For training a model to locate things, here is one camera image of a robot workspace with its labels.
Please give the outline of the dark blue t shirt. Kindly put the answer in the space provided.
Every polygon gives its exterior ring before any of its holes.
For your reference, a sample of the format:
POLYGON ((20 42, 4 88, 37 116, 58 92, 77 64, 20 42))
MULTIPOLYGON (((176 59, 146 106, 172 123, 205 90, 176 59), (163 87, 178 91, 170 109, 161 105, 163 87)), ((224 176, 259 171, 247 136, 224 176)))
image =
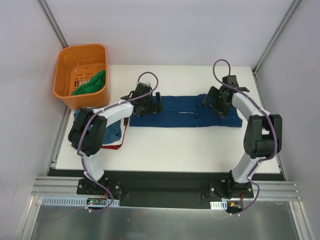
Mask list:
POLYGON ((211 105, 202 106, 206 94, 196 96, 162 96, 163 112, 144 116, 132 116, 131 127, 149 128, 241 128, 243 120, 232 107, 226 117, 219 116, 211 105))

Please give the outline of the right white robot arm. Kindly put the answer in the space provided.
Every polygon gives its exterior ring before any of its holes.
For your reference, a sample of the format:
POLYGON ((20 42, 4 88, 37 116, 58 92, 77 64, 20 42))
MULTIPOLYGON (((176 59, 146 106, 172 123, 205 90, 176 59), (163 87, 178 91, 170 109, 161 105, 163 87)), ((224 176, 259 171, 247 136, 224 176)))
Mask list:
POLYGON ((247 194, 258 167, 280 152, 283 119, 279 114, 271 114, 259 106, 249 95, 249 90, 239 86, 235 75, 224 76, 221 84, 220 88, 212 86, 209 89, 202 105, 210 105, 221 117, 227 117, 231 109, 236 108, 247 121, 243 138, 244 154, 226 179, 214 188, 214 193, 219 197, 231 199, 247 194))

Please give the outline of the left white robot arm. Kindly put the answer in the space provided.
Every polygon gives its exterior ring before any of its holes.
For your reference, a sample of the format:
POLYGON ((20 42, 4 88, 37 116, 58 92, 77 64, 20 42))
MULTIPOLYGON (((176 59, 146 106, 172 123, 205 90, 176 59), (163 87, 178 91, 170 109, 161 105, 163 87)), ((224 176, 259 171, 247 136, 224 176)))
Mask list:
POLYGON ((101 108, 84 107, 79 110, 68 134, 68 140, 81 158, 84 179, 94 194, 110 194, 104 180, 100 150, 107 127, 131 116, 145 116, 164 111, 161 94, 150 85, 138 83, 136 89, 116 103, 101 108))

